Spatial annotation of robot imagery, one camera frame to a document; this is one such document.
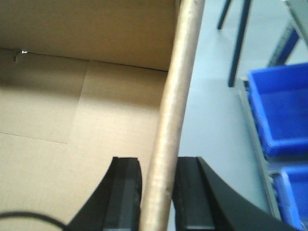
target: metal shelf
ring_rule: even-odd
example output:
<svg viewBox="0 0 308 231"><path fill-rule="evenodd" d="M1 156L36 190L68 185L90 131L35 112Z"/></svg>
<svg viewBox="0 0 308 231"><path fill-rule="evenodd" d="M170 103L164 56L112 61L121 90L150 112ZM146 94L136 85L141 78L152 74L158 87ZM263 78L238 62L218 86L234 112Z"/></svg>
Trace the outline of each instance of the metal shelf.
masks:
<svg viewBox="0 0 308 231"><path fill-rule="evenodd" d="M283 0L291 14L292 23L308 46L308 0Z"/></svg>
<svg viewBox="0 0 308 231"><path fill-rule="evenodd" d="M260 140L259 140L259 136L258 136L258 133L257 133L257 129L256 129L256 126L255 126L255 121L254 121L253 115L252 115L251 110L250 110L250 104L249 104L248 97L247 97L245 81L243 81L243 84L241 84L240 98L241 98L241 102L242 102L242 105L243 105L243 108L244 108L246 123L249 127L250 136L252 138L252 142L253 142L253 145L254 145L254 151L255 151L256 159L258 161L258 165L259 165L259 168L261 170L261 175L262 175L266 195L267 195L267 198L268 198L270 211L275 218L281 219L280 212L279 212L279 209L278 209L276 194L275 194L275 191L273 189L273 179L272 179L271 174L268 170L268 163L267 163L267 161L264 157L262 147L261 147L261 143L260 143Z"/></svg>

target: gray floor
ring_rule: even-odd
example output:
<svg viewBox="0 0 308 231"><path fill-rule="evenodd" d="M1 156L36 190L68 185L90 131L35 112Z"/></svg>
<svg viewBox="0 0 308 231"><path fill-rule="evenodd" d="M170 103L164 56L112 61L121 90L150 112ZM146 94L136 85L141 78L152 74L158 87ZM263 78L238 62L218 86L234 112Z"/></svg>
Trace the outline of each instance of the gray floor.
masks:
<svg viewBox="0 0 308 231"><path fill-rule="evenodd" d="M233 0L224 28L217 31L224 0L205 1L180 156L202 156L238 193L269 212L238 90L227 87L242 2ZM253 1L238 78L266 67L288 20L282 0ZM308 50L300 41L288 63L307 60ZM168 230L174 230L173 208Z"/></svg>

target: cardboard panel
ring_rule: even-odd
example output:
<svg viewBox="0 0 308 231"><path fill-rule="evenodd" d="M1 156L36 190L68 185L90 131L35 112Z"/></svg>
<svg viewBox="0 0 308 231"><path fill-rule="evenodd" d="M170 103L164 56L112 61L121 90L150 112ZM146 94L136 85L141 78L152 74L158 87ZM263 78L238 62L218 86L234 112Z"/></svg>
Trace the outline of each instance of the cardboard panel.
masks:
<svg viewBox="0 0 308 231"><path fill-rule="evenodd" d="M107 168L112 156L138 157L145 180L167 73L92 61L69 142L88 168ZM98 165L97 160L104 160Z"/></svg>
<svg viewBox="0 0 308 231"><path fill-rule="evenodd" d="M88 61L0 50L0 132L67 143Z"/></svg>
<svg viewBox="0 0 308 231"><path fill-rule="evenodd" d="M11 57L1 51L0 211L68 223L113 156L137 157L144 183L166 72L91 61L83 82L84 61L31 54L15 64ZM28 219L0 222L0 231L14 230L58 229Z"/></svg>
<svg viewBox="0 0 308 231"><path fill-rule="evenodd" d="M110 161L97 159L98 172L84 174L88 157L67 154L67 144L0 133L0 211L27 210L68 223L90 196ZM0 231L59 230L32 219L1 220Z"/></svg>
<svg viewBox="0 0 308 231"><path fill-rule="evenodd" d="M2 0L0 47L168 70L177 0Z"/></svg>

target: black cable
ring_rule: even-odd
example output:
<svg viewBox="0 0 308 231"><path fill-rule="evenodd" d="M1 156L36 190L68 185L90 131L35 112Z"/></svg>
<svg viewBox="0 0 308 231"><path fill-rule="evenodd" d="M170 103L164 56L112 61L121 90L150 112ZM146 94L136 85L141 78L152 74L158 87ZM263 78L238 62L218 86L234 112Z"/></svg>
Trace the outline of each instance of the black cable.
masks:
<svg viewBox="0 0 308 231"><path fill-rule="evenodd" d="M64 223L60 222L59 220L40 213L27 212L27 211L11 211L11 212L0 213L0 219L6 219L6 218L34 218L38 220L43 220L47 223L57 226L63 229L63 231L71 231Z"/></svg>

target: blue plastic bin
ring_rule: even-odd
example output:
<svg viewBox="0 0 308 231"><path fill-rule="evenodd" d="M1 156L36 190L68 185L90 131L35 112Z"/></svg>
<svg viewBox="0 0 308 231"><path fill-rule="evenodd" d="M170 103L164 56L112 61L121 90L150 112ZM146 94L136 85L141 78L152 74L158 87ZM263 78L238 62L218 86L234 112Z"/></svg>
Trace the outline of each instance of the blue plastic bin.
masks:
<svg viewBox="0 0 308 231"><path fill-rule="evenodd" d="M299 230L308 229L308 165L284 167L274 182L282 219Z"/></svg>
<svg viewBox="0 0 308 231"><path fill-rule="evenodd" d="M267 156L308 154L308 64L248 73L249 100Z"/></svg>

